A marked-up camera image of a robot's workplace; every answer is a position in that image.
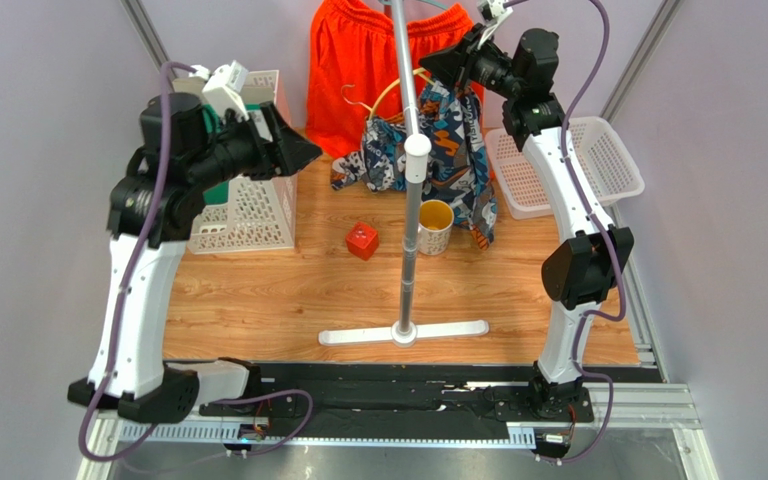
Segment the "yellow clothes hanger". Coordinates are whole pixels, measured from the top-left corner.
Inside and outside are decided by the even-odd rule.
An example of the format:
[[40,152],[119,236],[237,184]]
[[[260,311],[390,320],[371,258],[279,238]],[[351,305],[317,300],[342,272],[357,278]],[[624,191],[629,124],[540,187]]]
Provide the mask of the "yellow clothes hanger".
[[[425,83],[430,83],[431,82],[430,73],[425,68],[416,68],[416,69],[414,69],[412,75],[414,77],[419,77]],[[343,85],[341,87],[341,89],[340,89],[340,94],[341,94],[342,99],[347,104],[353,105],[353,106],[360,106],[360,107],[362,107],[368,113],[367,118],[370,119],[370,118],[373,118],[377,114],[377,111],[378,111],[380,105],[383,103],[384,99],[388,96],[388,94],[391,91],[393,91],[397,86],[400,86],[401,83],[402,83],[401,79],[395,79],[394,81],[392,81],[389,85],[387,85],[378,94],[377,98],[375,99],[375,101],[371,105],[368,105],[367,103],[364,103],[362,101],[355,101],[355,100],[351,100],[351,99],[348,98],[348,96],[346,94],[346,91],[349,88],[354,88],[355,87],[354,84],[345,84],[345,85]]]

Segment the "blue patterned shorts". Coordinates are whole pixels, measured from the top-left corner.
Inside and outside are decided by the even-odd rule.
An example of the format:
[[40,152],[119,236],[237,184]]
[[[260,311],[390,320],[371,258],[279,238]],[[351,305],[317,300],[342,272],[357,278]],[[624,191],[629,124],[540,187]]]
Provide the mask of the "blue patterned shorts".
[[[454,212],[454,225],[469,231],[481,250],[495,240],[498,201],[480,132],[481,100],[468,88],[456,92],[436,79],[417,98],[421,133],[431,142],[422,199],[440,200]],[[360,148],[331,164],[330,185],[341,190],[355,183],[372,192],[407,189],[402,115],[372,116],[365,123]]]

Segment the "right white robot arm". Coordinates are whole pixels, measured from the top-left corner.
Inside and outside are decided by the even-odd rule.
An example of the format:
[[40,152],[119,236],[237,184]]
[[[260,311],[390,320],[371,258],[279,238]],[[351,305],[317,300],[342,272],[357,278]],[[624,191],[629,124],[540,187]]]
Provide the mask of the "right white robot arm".
[[504,129],[549,200],[559,245],[542,264],[541,278],[552,310],[527,401],[534,416],[555,419],[584,398],[584,338],[609,292],[623,289],[634,236],[603,210],[576,158],[568,113],[552,91],[557,34],[529,29],[514,54],[507,55],[492,41],[480,41],[486,30],[475,25],[457,44],[422,57],[419,64],[449,88],[476,83],[503,97]]

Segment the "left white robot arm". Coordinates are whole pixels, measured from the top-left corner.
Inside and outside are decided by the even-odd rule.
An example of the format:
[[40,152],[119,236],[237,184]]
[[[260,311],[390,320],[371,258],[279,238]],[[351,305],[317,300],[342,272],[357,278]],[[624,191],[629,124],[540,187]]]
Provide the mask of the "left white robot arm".
[[233,112],[210,119],[189,93],[155,97],[141,112],[143,143],[110,194],[102,339],[89,374],[68,387],[71,403],[137,423],[176,424],[200,406],[260,391],[260,369],[248,361],[179,363],[162,354],[174,279],[205,192],[239,176],[290,177],[321,156],[275,104],[260,109],[267,136]]

